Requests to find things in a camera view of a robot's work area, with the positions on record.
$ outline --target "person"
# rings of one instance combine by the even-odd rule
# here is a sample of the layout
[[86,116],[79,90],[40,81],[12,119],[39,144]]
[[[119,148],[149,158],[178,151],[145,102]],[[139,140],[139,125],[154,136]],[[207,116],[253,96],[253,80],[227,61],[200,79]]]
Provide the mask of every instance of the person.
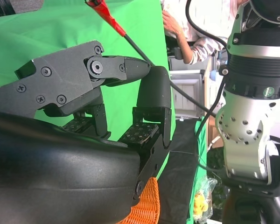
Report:
[[[190,16],[198,27],[227,42],[238,7],[247,1],[192,0]],[[204,61],[215,50],[221,51],[223,45],[191,27],[185,14],[186,2],[187,0],[161,0],[163,24],[167,47],[172,48],[177,42],[182,51],[183,62],[195,64]]]

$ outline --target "striped sleeve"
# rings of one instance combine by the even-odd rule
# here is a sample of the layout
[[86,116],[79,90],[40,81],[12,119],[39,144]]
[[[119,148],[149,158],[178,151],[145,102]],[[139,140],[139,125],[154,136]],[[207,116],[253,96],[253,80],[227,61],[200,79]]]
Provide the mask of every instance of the striped sleeve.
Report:
[[192,48],[193,57],[190,64],[195,64],[197,62],[204,61],[208,56],[212,55],[215,50],[220,51],[224,47],[217,41],[209,37],[202,37],[197,40]]

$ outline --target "yellow object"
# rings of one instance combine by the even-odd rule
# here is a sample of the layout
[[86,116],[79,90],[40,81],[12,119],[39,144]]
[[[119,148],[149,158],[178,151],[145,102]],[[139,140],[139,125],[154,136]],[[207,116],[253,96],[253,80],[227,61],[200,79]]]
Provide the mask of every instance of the yellow object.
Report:
[[195,194],[194,198],[194,216],[201,218],[203,213],[209,209],[209,204],[205,200],[202,192]]

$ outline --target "plastic bag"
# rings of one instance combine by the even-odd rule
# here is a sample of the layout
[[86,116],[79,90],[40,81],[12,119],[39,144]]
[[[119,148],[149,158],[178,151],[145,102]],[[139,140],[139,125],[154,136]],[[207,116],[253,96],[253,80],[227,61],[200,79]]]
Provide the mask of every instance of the plastic bag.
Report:
[[196,223],[205,224],[212,216],[212,198],[211,193],[217,184],[217,180],[204,176],[196,184],[198,189],[194,197],[194,214],[193,218]]

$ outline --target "orange wicker basket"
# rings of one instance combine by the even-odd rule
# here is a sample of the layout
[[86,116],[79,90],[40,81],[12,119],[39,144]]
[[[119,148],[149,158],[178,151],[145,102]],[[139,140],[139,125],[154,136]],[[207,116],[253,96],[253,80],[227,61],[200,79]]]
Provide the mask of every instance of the orange wicker basket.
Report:
[[160,216],[160,199],[157,179],[147,182],[140,202],[132,207],[131,213],[118,224],[157,224]]

